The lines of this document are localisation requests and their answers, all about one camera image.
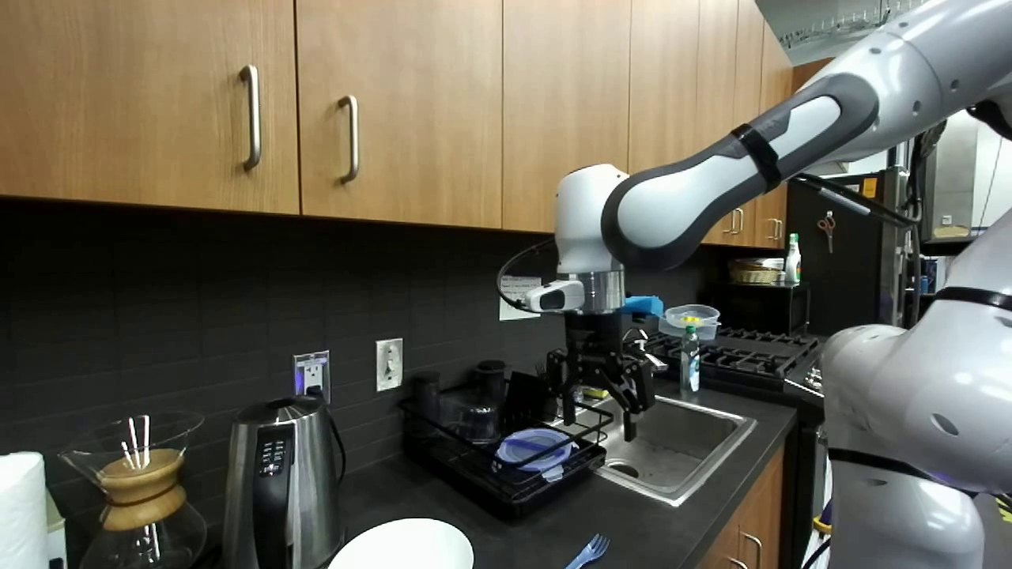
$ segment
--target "white plate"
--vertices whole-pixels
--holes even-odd
[[[470,569],[470,540],[438,519],[394,519],[357,533],[330,569]]]

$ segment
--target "black countertop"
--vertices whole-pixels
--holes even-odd
[[[756,430],[680,509],[584,478],[552,503],[505,521],[412,459],[392,459],[345,479],[337,507],[345,540],[392,519],[442,519],[470,538],[476,569],[561,569],[590,533],[610,538],[602,569],[697,564],[794,423],[794,409],[770,401],[723,391],[701,391],[698,401],[756,417]]]

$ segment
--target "glass carafe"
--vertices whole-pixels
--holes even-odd
[[[200,428],[200,414],[128,414],[61,450],[103,493],[82,569],[195,564],[208,523],[186,503],[180,469]]]

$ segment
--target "sink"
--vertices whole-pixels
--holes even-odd
[[[751,417],[659,395],[636,417],[636,440],[623,440],[620,420],[598,440],[607,450],[598,473],[676,509],[751,430]]]

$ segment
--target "electric kettle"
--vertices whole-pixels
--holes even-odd
[[[342,440],[321,398],[239,410],[223,488],[227,569],[312,569],[335,557],[335,450]]]

